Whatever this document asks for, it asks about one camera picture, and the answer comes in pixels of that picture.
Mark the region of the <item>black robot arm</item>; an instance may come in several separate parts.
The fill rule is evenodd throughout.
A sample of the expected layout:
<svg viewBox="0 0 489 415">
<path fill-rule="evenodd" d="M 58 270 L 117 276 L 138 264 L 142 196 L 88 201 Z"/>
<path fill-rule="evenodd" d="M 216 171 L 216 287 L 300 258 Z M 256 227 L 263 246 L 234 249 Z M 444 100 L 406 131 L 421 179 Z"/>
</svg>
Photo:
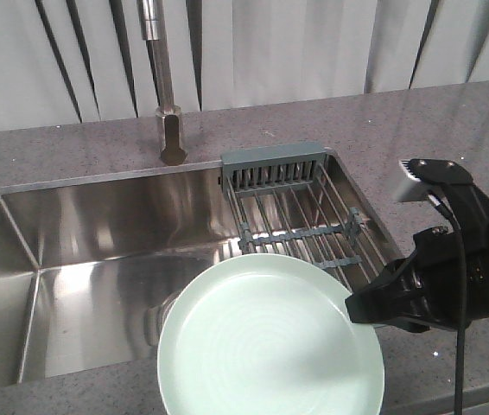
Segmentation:
<svg viewBox="0 0 489 415">
<path fill-rule="evenodd" d="M 489 318 L 489 198 L 455 201 L 463 243 L 446 227 L 414 234 L 414 251 L 387 264 L 346 299 L 355 323 L 383 323 L 412 333 L 458 330 L 460 321 Z"/>
</svg>

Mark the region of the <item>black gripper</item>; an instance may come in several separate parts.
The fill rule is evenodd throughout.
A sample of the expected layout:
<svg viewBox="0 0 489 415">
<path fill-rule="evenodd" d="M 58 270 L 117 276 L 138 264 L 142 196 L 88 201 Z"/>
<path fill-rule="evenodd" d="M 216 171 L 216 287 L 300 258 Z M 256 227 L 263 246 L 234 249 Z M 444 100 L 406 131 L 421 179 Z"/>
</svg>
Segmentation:
<svg viewBox="0 0 489 415">
<path fill-rule="evenodd" d="M 478 189 L 449 193 L 434 206 L 452 227 L 415 234 L 415 250 L 387 264 L 346 301 L 355 323 L 408 324 L 462 331 L 489 318 L 489 198 Z"/>
</svg>

